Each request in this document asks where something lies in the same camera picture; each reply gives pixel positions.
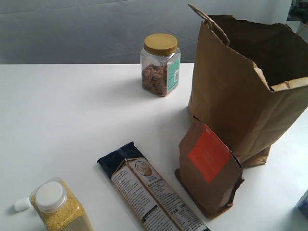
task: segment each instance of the white lid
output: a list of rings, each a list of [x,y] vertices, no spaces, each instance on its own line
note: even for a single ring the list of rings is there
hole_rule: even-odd
[[[14,204],[16,212],[28,209],[30,208],[30,206],[31,206],[31,203],[29,201],[29,197],[18,199],[17,201],[15,201],[15,204]]]
[[[36,192],[38,208],[45,213],[52,213],[65,204],[67,192],[62,184],[51,181],[43,184]]]

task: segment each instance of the brown paper bag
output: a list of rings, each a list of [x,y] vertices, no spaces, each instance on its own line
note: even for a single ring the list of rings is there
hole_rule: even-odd
[[[207,16],[201,23],[191,115],[244,167],[266,163],[270,146],[308,105],[308,44],[287,26]]]
[[[180,169],[175,174],[201,212],[214,218],[230,208],[243,169],[228,147],[194,117],[179,149]]]

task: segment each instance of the nutrition label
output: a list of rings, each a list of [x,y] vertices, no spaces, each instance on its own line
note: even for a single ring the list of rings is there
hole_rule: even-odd
[[[207,227],[184,204],[145,158],[129,162],[129,166],[141,181],[147,185],[163,208],[173,217],[183,231],[207,230]]]
[[[179,231],[128,166],[111,180],[148,231]]]

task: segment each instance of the orange label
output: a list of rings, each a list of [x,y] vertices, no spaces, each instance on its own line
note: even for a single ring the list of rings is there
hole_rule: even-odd
[[[204,131],[188,158],[196,165],[207,183],[210,183],[230,159],[228,147],[204,125]]]

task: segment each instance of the product logo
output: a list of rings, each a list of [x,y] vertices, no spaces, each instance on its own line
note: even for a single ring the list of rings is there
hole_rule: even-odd
[[[150,166],[143,162],[143,161],[137,161],[135,164],[136,170],[141,174],[144,175],[145,177],[148,177],[152,174],[152,170]]]

